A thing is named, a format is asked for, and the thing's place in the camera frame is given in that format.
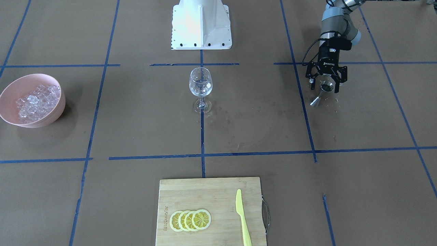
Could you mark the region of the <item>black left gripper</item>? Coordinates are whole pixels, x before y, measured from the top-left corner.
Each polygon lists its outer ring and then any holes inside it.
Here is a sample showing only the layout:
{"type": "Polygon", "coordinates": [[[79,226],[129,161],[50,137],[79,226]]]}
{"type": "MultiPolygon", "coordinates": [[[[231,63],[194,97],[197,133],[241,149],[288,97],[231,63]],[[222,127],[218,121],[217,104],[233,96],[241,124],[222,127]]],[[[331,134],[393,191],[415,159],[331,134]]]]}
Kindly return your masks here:
{"type": "Polygon", "coordinates": [[[315,89],[315,81],[318,76],[330,76],[333,78],[335,87],[334,93],[340,91],[340,85],[348,81],[348,67],[339,66],[340,51],[349,51],[352,42],[346,38],[320,38],[317,61],[310,61],[306,64],[305,77],[310,82],[310,89],[315,89]]]}

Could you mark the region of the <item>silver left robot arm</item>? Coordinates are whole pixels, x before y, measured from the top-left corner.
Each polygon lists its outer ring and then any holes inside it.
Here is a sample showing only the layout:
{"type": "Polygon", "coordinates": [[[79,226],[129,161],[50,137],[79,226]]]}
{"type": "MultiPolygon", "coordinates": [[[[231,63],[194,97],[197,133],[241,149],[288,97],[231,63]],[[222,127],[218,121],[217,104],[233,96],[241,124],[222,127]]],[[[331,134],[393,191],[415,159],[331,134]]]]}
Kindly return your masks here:
{"type": "Polygon", "coordinates": [[[361,32],[354,26],[350,14],[362,6],[365,0],[327,0],[321,22],[317,59],[302,62],[306,66],[305,77],[309,79],[311,90],[315,89],[318,76],[328,76],[334,81],[334,93],[340,85],[348,81],[348,67],[340,66],[340,51],[350,51],[361,40],[361,32]]]}

